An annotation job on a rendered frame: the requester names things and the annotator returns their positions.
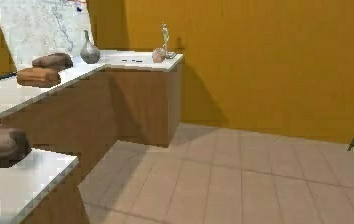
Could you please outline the brown wooden kitchen counter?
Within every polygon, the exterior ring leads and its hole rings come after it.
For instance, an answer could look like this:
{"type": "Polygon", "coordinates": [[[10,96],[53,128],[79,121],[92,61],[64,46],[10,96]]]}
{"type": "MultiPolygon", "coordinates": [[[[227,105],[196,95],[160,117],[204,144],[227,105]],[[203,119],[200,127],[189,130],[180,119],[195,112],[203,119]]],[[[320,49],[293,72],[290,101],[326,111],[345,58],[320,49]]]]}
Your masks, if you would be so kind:
{"type": "Polygon", "coordinates": [[[32,151],[0,168],[0,224],[88,224],[78,185],[118,140],[166,145],[180,119],[181,55],[105,50],[74,58],[50,88],[0,80],[0,123],[32,151]]]}

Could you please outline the dark brown bread loaf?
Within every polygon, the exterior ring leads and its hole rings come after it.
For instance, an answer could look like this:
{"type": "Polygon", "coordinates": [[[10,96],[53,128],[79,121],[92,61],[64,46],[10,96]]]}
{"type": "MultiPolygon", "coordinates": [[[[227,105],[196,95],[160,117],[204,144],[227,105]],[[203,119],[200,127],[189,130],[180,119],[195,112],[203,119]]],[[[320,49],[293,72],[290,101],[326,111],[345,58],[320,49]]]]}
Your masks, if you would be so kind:
{"type": "Polygon", "coordinates": [[[68,54],[54,53],[33,60],[32,66],[62,71],[71,68],[73,66],[73,61],[68,54]]]}

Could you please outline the orange brown bread loaf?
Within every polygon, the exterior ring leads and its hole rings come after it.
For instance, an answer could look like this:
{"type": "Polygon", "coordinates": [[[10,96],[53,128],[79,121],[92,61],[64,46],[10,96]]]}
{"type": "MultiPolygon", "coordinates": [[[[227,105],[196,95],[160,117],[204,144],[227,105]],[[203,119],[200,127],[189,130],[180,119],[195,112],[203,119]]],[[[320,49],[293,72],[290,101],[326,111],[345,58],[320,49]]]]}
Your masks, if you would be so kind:
{"type": "Polygon", "coordinates": [[[32,67],[17,73],[17,83],[22,86],[49,88],[61,83],[61,77],[56,70],[32,67]]]}

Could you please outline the brown round bread loaf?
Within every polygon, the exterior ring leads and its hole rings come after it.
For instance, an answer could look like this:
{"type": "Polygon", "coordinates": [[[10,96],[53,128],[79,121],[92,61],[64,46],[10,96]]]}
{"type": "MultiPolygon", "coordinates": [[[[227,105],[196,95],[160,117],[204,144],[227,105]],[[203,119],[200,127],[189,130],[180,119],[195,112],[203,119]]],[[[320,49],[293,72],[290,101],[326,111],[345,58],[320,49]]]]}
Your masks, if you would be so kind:
{"type": "Polygon", "coordinates": [[[10,168],[32,151],[26,133],[0,124],[0,168],[10,168]]]}

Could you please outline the white map wall picture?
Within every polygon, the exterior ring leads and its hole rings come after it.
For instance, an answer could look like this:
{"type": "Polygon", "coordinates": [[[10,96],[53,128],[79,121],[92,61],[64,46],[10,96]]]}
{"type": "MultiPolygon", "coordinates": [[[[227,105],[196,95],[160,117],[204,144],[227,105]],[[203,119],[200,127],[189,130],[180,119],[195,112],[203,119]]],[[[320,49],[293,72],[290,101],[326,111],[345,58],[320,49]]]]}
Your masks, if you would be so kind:
{"type": "Polygon", "coordinates": [[[0,28],[17,70],[53,53],[79,56],[85,30],[94,42],[87,0],[0,0],[0,28]]]}

